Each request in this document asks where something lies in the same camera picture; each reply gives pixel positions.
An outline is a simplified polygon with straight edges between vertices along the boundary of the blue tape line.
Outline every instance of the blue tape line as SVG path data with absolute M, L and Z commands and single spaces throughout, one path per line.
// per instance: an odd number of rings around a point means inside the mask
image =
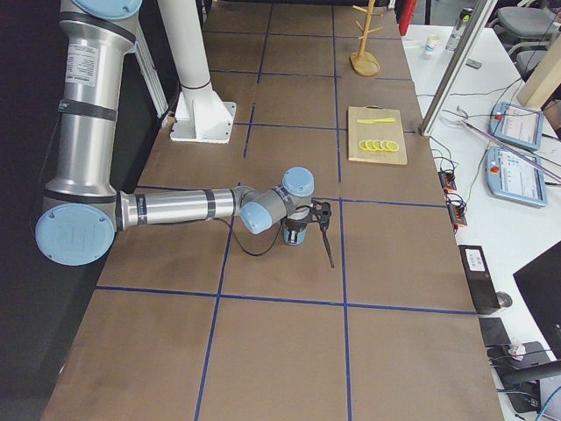
M 139 185 L 138 189 L 158 189 L 158 190 L 168 190 L 168 191 L 197 191 L 199 189 L 181 189 L 175 187 L 161 187 L 161 186 L 150 186 L 150 185 Z M 446 209 L 445 204 L 434 204 L 434 203 L 409 203 L 409 202 L 392 202 L 387 200 L 375 200 L 375 199 L 351 199 L 348 197 L 315 197 L 317 200 L 328 200 L 332 202 L 342 201 L 346 203 L 375 203 L 375 204 L 387 204 L 390 206 L 411 206 L 416 208 L 437 208 Z
M 102 291 L 122 291 L 122 292 L 139 292 L 144 294 L 162 294 L 170 296 L 204 296 L 209 298 L 217 298 L 217 294 L 210 292 L 194 292 L 194 291 L 177 291 L 171 289 L 150 289 L 150 288 L 134 288 L 134 287 L 111 287 L 109 285 L 98 285 L 96 289 Z M 431 309 L 424 307 L 406 307 L 406 306 L 393 306 L 382 304 L 367 304 L 367 303 L 338 303 L 336 301 L 316 301 L 316 300 L 303 300 L 299 298 L 277 298 L 273 296 L 237 296 L 233 294 L 220 294 L 220 298 L 231 300 L 247 300 L 247 301 L 262 301 L 269 303 L 294 303 L 294 304 L 310 304 L 310 305 L 327 305 L 331 307 L 352 307 L 370 310 L 394 310 L 394 311 L 416 311 L 426 313 L 443 313 L 443 314 L 460 314 L 460 315 L 477 315 L 475 311 L 468 310 L 449 310 L 449 309 Z
M 300 76 L 300 77 L 329 77 L 330 79 L 333 78 L 333 75 L 310 75 L 304 73 L 279 73 L 279 72 L 261 72 L 262 75 L 270 75 L 270 76 Z
M 343 169 L 341 165 L 341 137 L 339 136 L 339 101 L 337 92 L 337 55 L 336 55 L 336 45 L 335 45 L 335 11 L 333 6 L 331 6 L 331 34 L 332 34 L 332 44 L 333 44 L 333 86 L 335 94 L 335 127 L 337 129 L 337 180 L 341 182 L 343 180 Z
M 149 294 L 165 294 L 170 296 L 208 296 L 216 297 L 216 294 L 210 292 L 193 292 L 193 291 L 176 291 L 171 289 L 152 289 L 152 288 L 133 288 L 133 287 L 111 287 L 110 285 L 97 285 L 96 289 L 102 291 L 126 291 L 126 292 L 144 292 Z
M 236 123 L 236 125 L 249 125 L 249 123 Z M 315 127 L 312 125 L 275 125 L 269 123 L 252 123 L 260 127 L 285 127 L 288 129 L 314 129 L 314 130 L 336 130 L 336 127 Z
M 224 30 L 217 30 L 217 29 L 209 29 L 209 30 L 205 30 L 202 31 L 202 33 L 227 33 L 227 34 L 233 34 L 233 33 L 239 33 L 240 35 L 266 35 L 266 32 L 246 32 L 246 31 L 224 31 Z
M 252 72 L 251 70 L 219 70 L 219 69 L 210 69 L 211 73 L 240 73 L 242 75 L 258 75 L 259 72 Z
M 311 35 L 309 33 L 279 33 L 271 32 L 271 35 L 278 35 L 281 37 L 302 37 L 302 38 L 333 38 L 333 35 Z
M 274 296 L 238 296 L 235 294 L 222 294 L 220 297 L 233 299 L 233 300 L 263 301 L 269 303 L 311 304 L 311 305 L 328 305 L 331 307 L 343 307 L 343 303 L 338 303 L 335 301 L 303 300 L 300 298 L 281 298 L 281 297 L 274 297 Z
M 266 41 L 269 37 L 269 29 L 271 27 L 271 19 L 273 17 L 273 7 L 274 4 L 271 4 L 271 10 L 269 11 L 269 19 L 266 23 L 265 40 L 263 41 L 263 51 L 261 52 L 261 63 L 259 64 L 259 74 L 257 75 L 257 83 L 261 81 L 261 73 L 263 71 L 263 61 L 265 60 Z
M 252 133 L 252 126 L 253 126 L 253 114 L 255 113 L 255 103 L 253 103 L 252 105 L 252 113 L 249 116 L 249 128 L 247 129 L 247 136 L 245 136 L 245 147 L 244 147 L 244 153 L 242 154 L 242 157 L 245 159 L 247 157 L 247 148 L 249 147 L 249 137 L 250 134 Z
M 234 217 L 231 218 L 231 225 L 233 227 Z M 218 283 L 217 300 L 214 305 L 214 312 L 212 313 L 212 323 L 210 325 L 209 341 L 207 342 L 207 352 L 204 356 L 204 365 L 202 366 L 201 385 L 199 386 L 199 396 L 196 399 L 195 417 L 194 421 L 198 421 L 201 413 L 202 394 L 204 393 L 204 385 L 207 378 L 209 369 L 210 351 L 212 349 L 212 340 L 214 339 L 214 331 L 217 326 L 218 306 L 220 305 L 220 295 L 222 294 L 222 286 L 224 284 L 224 271 L 226 269 L 226 262 L 228 261 L 228 254 L 230 251 L 232 230 L 228 231 L 228 239 L 226 240 L 226 248 L 224 249 L 224 260 L 222 262 L 222 269 L 220 271 L 220 282 Z
M 349 310 L 347 301 L 346 259 L 344 254 L 344 218 L 343 201 L 339 197 L 339 230 L 341 234 L 341 274 L 343 279 L 343 320 L 344 320 L 344 364 L 347 380 L 347 414 L 352 421 L 352 389 L 351 389 L 351 347 L 349 345 Z
M 408 202 L 389 202 L 385 200 L 369 200 L 369 199 L 346 199 L 341 198 L 341 201 L 347 203 L 376 203 L 376 204 L 389 204 L 392 206 L 412 206 L 416 208 L 437 208 L 446 209 L 445 204 L 433 204 L 433 203 L 408 203 Z
M 477 316 L 476 311 L 472 310 L 449 310 L 449 309 L 430 309 L 425 307 L 405 307 L 399 305 L 380 305 L 380 304 L 359 304 L 348 303 L 347 307 L 355 309 L 370 309 L 370 310 L 393 310 L 393 311 L 414 311 L 421 313 L 438 313 L 438 314 L 456 314 L 463 316 Z

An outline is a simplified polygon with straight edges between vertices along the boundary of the wooden mug tree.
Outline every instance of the wooden mug tree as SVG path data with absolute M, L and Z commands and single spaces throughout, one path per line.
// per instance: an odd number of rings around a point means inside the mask
M 379 31 L 382 27 L 370 29 L 370 21 L 372 16 L 382 16 L 379 13 L 373 13 L 374 10 L 374 0 L 368 1 L 368 9 L 359 6 L 352 6 L 353 9 L 357 11 L 362 11 L 366 14 L 364 27 L 357 21 L 355 22 L 360 31 L 362 31 L 362 36 L 360 39 L 360 49 L 357 53 L 352 53 L 349 60 L 351 61 L 352 68 L 361 76 L 376 76 L 380 72 L 380 64 L 373 54 L 368 53 L 366 50 L 366 42 L 368 41 L 368 34 L 372 32 Z

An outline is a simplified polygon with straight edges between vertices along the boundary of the red object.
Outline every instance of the red object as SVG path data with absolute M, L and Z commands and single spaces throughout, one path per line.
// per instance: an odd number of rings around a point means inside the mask
M 403 10 L 401 11 L 400 17 L 400 34 L 404 36 L 407 34 L 407 29 L 409 28 L 409 24 L 411 23 L 411 19 L 415 14 L 415 7 L 417 6 L 417 0 L 407 0 L 405 5 L 403 6 Z

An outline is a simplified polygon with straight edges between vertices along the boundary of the blue joint cap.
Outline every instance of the blue joint cap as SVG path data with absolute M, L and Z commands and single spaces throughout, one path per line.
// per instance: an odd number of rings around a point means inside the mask
M 314 193 L 314 175 L 304 167 L 290 168 L 282 177 L 282 186 L 291 195 L 312 196 Z
M 273 225 L 273 219 L 267 209 L 256 202 L 249 202 L 239 212 L 245 226 L 252 234 L 259 234 Z
M 107 215 L 82 203 L 65 203 L 48 210 L 35 227 L 39 250 L 50 260 L 68 266 L 99 259 L 114 238 Z
M 134 15 L 142 0 L 72 0 L 72 3 L 96 18 L 122 20 Z

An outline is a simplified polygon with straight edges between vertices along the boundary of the white cup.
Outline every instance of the white cup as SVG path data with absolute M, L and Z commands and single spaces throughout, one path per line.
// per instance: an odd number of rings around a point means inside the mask
M 429 35 L 427 37 L 427 43 L 424 46 L 424 52 L 426 54 L 432 54 L 432 52 L 435 51 L 435 48 L 437 48 L 439 41 L 440 37 L 438 35 L 435 35 L 434 33 Z

